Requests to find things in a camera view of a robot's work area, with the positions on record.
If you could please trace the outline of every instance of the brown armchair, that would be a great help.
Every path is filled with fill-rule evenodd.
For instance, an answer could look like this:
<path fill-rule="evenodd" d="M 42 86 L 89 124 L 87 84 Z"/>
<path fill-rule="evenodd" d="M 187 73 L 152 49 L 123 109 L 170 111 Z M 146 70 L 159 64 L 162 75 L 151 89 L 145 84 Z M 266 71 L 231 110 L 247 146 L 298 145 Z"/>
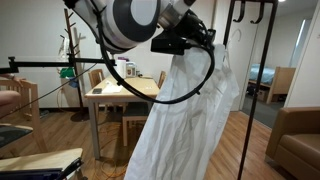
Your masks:
<path fill-rule="evenodd" d="M 320 179 L 320 107 L 280 109 L 266 155 L 298 179 Z"/>

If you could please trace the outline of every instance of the green object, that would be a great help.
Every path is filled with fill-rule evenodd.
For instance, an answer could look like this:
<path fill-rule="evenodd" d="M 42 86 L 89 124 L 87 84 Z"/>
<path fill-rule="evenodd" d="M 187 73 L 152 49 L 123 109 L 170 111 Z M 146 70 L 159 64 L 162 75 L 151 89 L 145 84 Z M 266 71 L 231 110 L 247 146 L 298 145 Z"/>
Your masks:
<path fill-rule="evenodd" d="M 62 68 L 60 71 L 60 78 L 67 78 L 67 77 L 75 77 L 73 67 Z"/>

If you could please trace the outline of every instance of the wooden floor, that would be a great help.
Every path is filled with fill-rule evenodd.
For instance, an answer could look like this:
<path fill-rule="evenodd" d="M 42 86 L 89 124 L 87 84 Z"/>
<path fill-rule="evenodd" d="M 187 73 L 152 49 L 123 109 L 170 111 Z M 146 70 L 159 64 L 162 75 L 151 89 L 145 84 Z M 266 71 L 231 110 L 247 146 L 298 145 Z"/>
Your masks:
<path fill-rule="evenodd" d="M 100 112 L 99 135 L 102 158 L 96 161 L 93 157 L 91 131 L 89 121 L 74 122 L 70 118 L 72 112 L 49 113 L 41 119 L 44 138 L 50 151 L 70 148 L 83 148 L 83 174 L 91 179 L 123 179 L 126 166 L 137 142 L 142 125 L 130 129 L 129 146 L 122 145 L 121 117 L 118 114 L 106 115 Z M 6 117 L 12 123 L 28 125 L 30 122 L 16 119 L 14 115 Z M 225 130 L 207 167 L 206 180 L 237 179 L 239 164 L 248 116 L 242 112 L 231 112 Z M 264 162 L 264 152 L 271 130 L 254 121 L 245 161 L 242 179 L 281 180 L 276 170 Z M 39 152 L 35 143 L 21 144 L 21 155 Z"/>

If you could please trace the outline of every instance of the black metal rack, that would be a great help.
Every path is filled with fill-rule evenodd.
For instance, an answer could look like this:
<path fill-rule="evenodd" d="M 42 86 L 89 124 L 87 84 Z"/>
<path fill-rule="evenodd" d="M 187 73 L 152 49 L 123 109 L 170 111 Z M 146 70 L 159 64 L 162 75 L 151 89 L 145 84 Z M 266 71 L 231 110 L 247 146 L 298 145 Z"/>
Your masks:
<path fill-rule="evenodd" d="M 239 172 L 238 172 L 238 180 L 240 180 L 241 175 L 242 175 L 242 171 L 243 171 L 244 161 L 246 158 L 247 149 L 248 149 L 254 112 L 255 112 L 255 108 L 256 108 L 256 104 L 257 104 L 257 93 L 260 89 L 263 68 L 265 66 L 265 61 L 266 61 L 269 43 L 270 43 L 270 39 L 271 39 L 273 24 L 275 21 L 276 12 L 277 12 L 277 8 L 278 8 L 278 0 L 231 0 L 229 13 L 228 13 L 228 19 L 227 19 L 227 25 L 226 25 L 226 30 L 225 30 L 224 40 L 223 40 L 223 44 L 225 46 L 227 46 L 227 42 L 228 42 L 228 38 L 229 38 L 229 33 L 230 33 L 230 28 L 231 28 L 231 23 L 232 23 L 231 20 L 232 20 L 234 6 L 235 6 L 236 1 L 241 1 L 241 7 L 240 7 L 241 9 L 240 9 L 239 18 L 233 20 L 236 23 L 240 23 L 242 21 L 244 15 L 245 15 L 245 5 L 246 5 L 247 1 L 260 3 L 259 17 L 256 21 L 250 21 L 252 24 L 258 24 L 262 20 L 263 14 L 264 14 L 265 3 L 272 4 L 272 10 L 271 10 L 268 30 L 267 30 L 267 34 L 266 34 L 266 40 L 264 43 L 264 48 L 263 48 L 262 57 L 261 57 L 261 61 L 260 61 L 260 68 L 259 68 L 258 77 L 257 77 L 257 86 L 255 88 L 254 95 L 253 95 L 253 101 L 252 101 L 252 106 L 251 106 L 251 111 L 250 111 L 250 116 L 249 116 L 249 122 L 248 122 L 248 126 L 247 126 L 247 132 L 246 132 L 245 142 L 244 142 L 243 151 L 242 151 L 240 168 L 239 168 Z"/>

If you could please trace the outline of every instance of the table leg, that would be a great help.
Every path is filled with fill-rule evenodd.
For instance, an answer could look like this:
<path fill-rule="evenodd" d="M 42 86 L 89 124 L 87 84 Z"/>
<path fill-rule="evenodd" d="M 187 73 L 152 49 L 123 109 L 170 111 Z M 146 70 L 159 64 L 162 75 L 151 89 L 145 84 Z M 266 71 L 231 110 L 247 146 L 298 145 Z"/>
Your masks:
<path fill-rule="evenodd" d="M 88 99 L 89 116 L 92 132 L 93 153 L 96 159 L 100 159 L 100 144 L 97 126 L 96 106 L 93 100 Z"/>

